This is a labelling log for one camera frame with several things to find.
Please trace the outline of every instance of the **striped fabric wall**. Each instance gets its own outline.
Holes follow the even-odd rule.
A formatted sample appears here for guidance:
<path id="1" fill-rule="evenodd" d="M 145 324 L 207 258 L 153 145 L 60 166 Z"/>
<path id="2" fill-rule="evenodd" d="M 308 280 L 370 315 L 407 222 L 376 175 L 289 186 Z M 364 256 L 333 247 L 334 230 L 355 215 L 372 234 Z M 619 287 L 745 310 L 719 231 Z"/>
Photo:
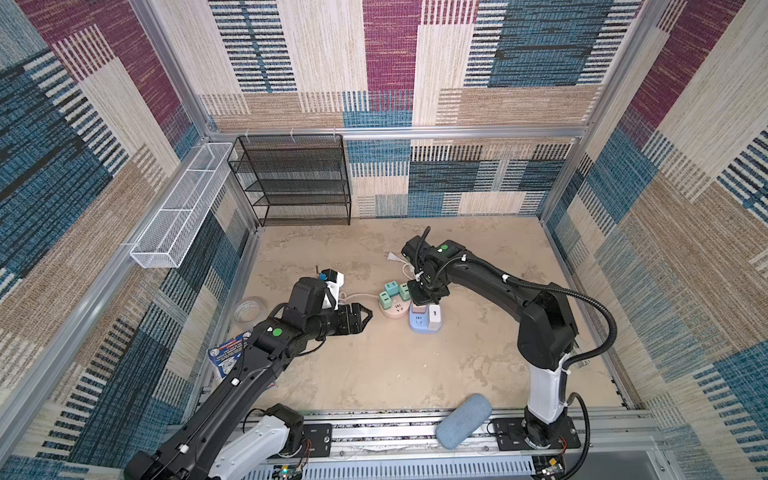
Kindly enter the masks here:
<path id="1" fill-rule="evenodd" d="M 241 132 L 577 124 L 641 3 L 151 0 L 212 122 Z M 567 153 L 535 152 L 571 140 L 348 142 L 353 216 L 535 214 Z"/>
<path id="2" fill-rule="evenodd" d="M 628 77 L 548 228 L 688 478 L 768 478 L 768 2 L 673 0 Z"/>
<path id="3" fill-rule="evenodd" d="M 352 216 L 535 215 L 572 138 L 346 141 Z"/>
<path id="4" fill-rule="evenodd" d="M 224 187 L 178 269 L 135 266 L 0 478 L 118 478 L 181 421 L 249 231 Z"/>
<path id="5" fill-rule="evenodd" d="M 0 404 L 197 140 L 127 0 L 0 0 Z"/>
<path id="6" fill-rule="evenodd" d="M 0 92 L 2 404 L 198 136 L 127 0 L 0 0 Z M 72 462 L 121 466 L 180 415 L 239 261 L 230 195 L 206 264 L 131 274 L 0 477 L 114 477 Z"/>

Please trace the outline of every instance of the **beige floor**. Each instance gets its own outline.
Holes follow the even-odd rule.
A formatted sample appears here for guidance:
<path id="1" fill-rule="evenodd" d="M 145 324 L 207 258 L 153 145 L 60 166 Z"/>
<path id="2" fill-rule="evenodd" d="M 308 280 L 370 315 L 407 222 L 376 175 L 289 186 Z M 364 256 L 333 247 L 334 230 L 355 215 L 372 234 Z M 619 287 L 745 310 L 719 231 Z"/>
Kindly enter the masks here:
<path id="1" fill-rule="evenodd" d="M 565 285 L 563 273 L 534 218 L 474 217 L 354 220 L 343 227 L 269 227 L 259 248 L 245 296 L 260 296 L 268 308 L 287 301 L 301 276 L 315 265 L 346 276 L 347 294 L 384 290 L 406 279 L 399 262 L 386 259 L 431 225 L 431 244 L 454 240 L 499 268 L 535 282 Z M 443 299 L 443 327 L 419 335 L 407 319 L 378 314 L 376 299 L 358 298 L 374 318 L 358 336 L 330 337 L 317 353 L 293 361 L 277 386 L 254 404 L 282 402 L 295 409 L 397 409 L 456 407 L 472 393 L 494 407 L 522 407 L 528 400 L 528 364 L 517 349 L 518 324 L 471 290 L 452 285 Z M 575 309 L 583 350 L 594 345 Z M 618 406 L 621 400 L 601 359 L 571 375 L 590 406 Z"/>

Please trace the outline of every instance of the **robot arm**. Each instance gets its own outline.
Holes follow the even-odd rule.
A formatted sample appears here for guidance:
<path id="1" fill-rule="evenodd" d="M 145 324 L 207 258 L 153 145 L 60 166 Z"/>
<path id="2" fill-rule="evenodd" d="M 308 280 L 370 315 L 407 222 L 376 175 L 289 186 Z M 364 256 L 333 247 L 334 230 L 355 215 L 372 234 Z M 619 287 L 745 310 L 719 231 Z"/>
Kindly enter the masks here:
<path id="1" fill-rule="evenodd" d="M 327 278 L 332 272 L 324 270 L 323 274 Z M 153 455 L 134 455 L 125 468 L 126 478 L 238 479 L 275 453 L 296 452 L 303 417 L 280 404 L 268 409 L 257 427 L 226 449 L 222 447 L 253 401 L 301 355 L 310 339 L 324 341 L 327 336 L 354 335 L 365 329 L 372 312 L 359 303 L 339 305 L 338 293 L 334 296 L 330 287 L 319 278 L 304 277 L 296 282 L 289 302 L 280 304 L 253 328 L 237 364 L 208 400 Z M 325 302 L 330 308 L 323 308 Z M 276 318 L 281 309 L 282 318 Z"/>
<path id="2" fill-rule="evenodd" d="M 534 449 L 548 447 L 556 442 L 567 418 L 568 366 L 611 347 L 616 335 L 613 317 L 596 300 L 554 283 L 525 282 L 475 257 L 452 240 L 439 247 L 429 245 L 425 242 L 428 232 L 429 227 L 402 248 L 403 256 L 416 271 L 416 280 L 408 282 L 413 303 L 438 303 L 450 294 L 448 285 L 457 283 L 491 300 L 520 322 L 518 350 L 531 370 L 531 391 L 522 423 L 525 440 Z M 571 356 L 578 328 L 567 295 L 598 308 L 609 325 L 609 336 L 603 345 L 578 357 Z"/>

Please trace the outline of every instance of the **blue cylindrical object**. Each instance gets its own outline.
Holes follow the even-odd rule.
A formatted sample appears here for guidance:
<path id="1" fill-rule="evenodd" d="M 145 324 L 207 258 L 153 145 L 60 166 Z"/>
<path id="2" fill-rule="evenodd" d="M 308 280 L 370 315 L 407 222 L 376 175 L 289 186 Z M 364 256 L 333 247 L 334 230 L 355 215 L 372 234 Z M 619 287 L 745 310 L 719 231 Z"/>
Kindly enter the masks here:
<path id="1" fill-rule="evenodd" d="M 488 399 L 479 393 L 474 394 L 437 425 L 437 441 L 448 450 L 455 449 L 490 418 L 491 412 Z"/>

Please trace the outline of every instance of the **aluminum rail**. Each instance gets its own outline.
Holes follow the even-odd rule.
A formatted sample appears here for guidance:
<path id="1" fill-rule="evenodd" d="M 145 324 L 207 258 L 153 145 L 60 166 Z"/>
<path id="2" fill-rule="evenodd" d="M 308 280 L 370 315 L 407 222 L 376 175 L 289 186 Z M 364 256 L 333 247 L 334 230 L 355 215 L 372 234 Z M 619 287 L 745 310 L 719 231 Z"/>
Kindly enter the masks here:
<path id="1" fill-rule="evenodd" d="M 586 124 L 469 125 L 463 127 L 371 127 L 371 128 L 261 128 L 210 133 L 211 141 L 234 141 L 250 135 L 330 135 L 344 140 L 423 140 L 432 138 L 525 138 L 581 137 Z"/>

